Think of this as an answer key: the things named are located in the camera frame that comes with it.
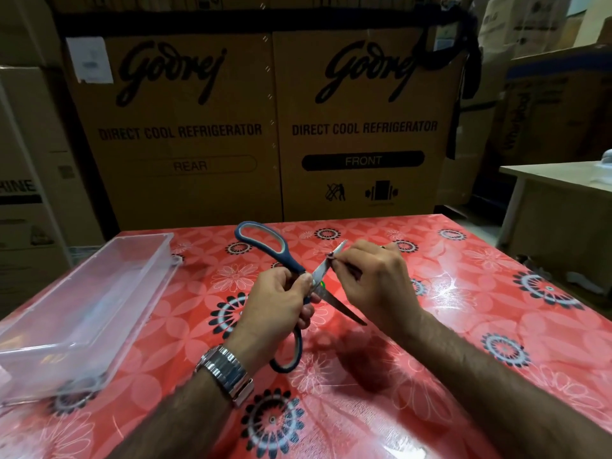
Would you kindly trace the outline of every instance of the person's right hand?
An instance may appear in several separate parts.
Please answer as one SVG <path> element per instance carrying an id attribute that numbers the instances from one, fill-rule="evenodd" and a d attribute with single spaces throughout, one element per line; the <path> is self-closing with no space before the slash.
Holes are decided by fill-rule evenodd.
<path id="1" fill-rule="evenodd" d="M 361 270 L 361 277 L 351 272 L 351 266 Z M 380 247 L 358 240 L 334 256 L 332 268 L 348 301 L 390 338 L 397 341 L 419 325 L 423 311 L 394 243 Z"/>

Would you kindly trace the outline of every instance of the small tool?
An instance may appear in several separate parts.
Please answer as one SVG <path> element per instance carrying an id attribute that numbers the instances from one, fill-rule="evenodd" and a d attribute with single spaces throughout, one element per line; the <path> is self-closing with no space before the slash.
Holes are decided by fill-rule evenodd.
<path id="1" fill-rule="evenodd" d="M 278 243 L 280 244 L 280 251 L 275 251 L 270 246 L 260 242 L 259 240 L 250 238 L 245 236 L 242 233 L 242 230 L 245 228 L 255 228 L 272 236 Z M 270 227 L 265 226 L 264 224 L 260 224 L 258 222 L 242 222 L 238 224 L 236 230 L 234 231 L 234 235 L 236 239 L 240 242 L 246 243 L 247 245 L 251 245 L 256 247 L 257 249 L 263 251 L 264 253 L 270 255 L 272 259 L 276 259 L 279 263 L 285 266 L 289 271 L 296 275 L 302 275 L 306 273 L 306 269 L 298 263 L 293 256 L 289 252 L 289 245 L 287 241 L 276 231 L 272 230 Z M 343 241 L 336 249 L 334 249 L 333 254 L 340 253 L 342 248 L 344 248 L 346 244 L 346 240 Z M 312 273 L 312 288 L 310 293 L 306 298 L 304 298 L 304 304 L 310 303 L 310 295 L 312 293 L 316 293 L 323 301 L 326 301 L 334 308 L 338 309 L 345 316 L 350 317 L 356 323 L 361 325 L 367 325 L 363 322 L 362 319 L 359 318 L 353 311 L 351 311 L 348 307 L 346 307 L 340 300 L 338 300 L 334 295 L 332 295 L 328 290 L 326 290 L 321 285 L 321 280 L 329 270 L 332 265 L 332 261 L 328 258 L 325 258 L 322 263 L 320 263 L 315 271 Z M 295 337 L 295 351 L 293 354 L 293 360 L 287 365 L 280 365 L 275 359 L 270 361 L 270 366 L 278 373 L 289 373 L 294 370 L 297 365 L 300 363 L 300 359 L 302 359 L 302 332 L 296 326 L 293 329 L 293 335 Z"/>

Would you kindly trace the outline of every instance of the wristwatch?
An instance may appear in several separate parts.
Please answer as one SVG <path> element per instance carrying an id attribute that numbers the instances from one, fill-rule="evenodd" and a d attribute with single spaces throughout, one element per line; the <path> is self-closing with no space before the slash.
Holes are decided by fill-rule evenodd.
<path id="1" fill-rule="evenodd" d="M 206 368 L 217 379 L 234 403 L 239 407 L 253 392 L 253 379 L 241 366 L 240 362 L 226 347 L 219 345 L 211 348 L 202 356 L 193 371 L 196 374 L 200 369 Z"/>

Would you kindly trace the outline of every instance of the person's left hand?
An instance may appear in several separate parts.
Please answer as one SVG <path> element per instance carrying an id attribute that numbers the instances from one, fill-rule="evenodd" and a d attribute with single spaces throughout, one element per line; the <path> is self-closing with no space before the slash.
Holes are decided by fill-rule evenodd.
<path id="1" fill-rule="evenodd" d="M 284 267 L 266 270 L 257 277 L 242 316 L 224 343 L 250 376 L 274 358 L 296 324 L 302 330 L 308 328 L 315 309 L 311 304 L 304 306 L 303 300 L 311 288 L 311 274 L 293 281 Z M 315 294 L 310 299 L 321 301 Z"/>

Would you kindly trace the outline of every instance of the clear plastic tray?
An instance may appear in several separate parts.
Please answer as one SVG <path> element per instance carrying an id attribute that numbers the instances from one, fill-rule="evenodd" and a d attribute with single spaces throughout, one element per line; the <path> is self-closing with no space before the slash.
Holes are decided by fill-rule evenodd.
<path id="1" fill-rule="evenodd" d="M 106 386 L 181 261 L 172 237 L 112 239 L 0 329 L 0 403 Z"/>

